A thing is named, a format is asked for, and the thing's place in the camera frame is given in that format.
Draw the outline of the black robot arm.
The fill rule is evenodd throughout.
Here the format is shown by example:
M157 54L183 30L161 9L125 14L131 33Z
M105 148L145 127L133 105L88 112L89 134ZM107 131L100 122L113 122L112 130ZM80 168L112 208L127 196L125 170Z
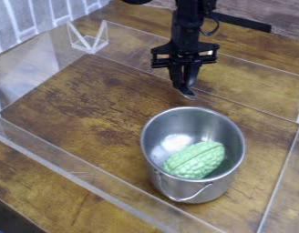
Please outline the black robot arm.
M169 70L172 86L183 92L189 92L200 67L216 62L219 45L199 41L199 35L209 36L219 29L219 26L215 26L208 33L200 29L204 18L216 7L216 0L175 0L175 2L171 38L165 45L151 49L151 67L165 67Z

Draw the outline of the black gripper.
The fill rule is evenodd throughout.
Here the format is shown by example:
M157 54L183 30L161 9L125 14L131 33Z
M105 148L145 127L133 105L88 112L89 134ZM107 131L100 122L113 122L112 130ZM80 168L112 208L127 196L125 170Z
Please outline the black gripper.
M151 49L151 67L169 68L169 80L175 88L183 85L180 66L185 66L184 83L191 87L196 82L200 66L216 62L219 45L199 41L200 26L201 21L195 24L183 24L173 20L168 43Z

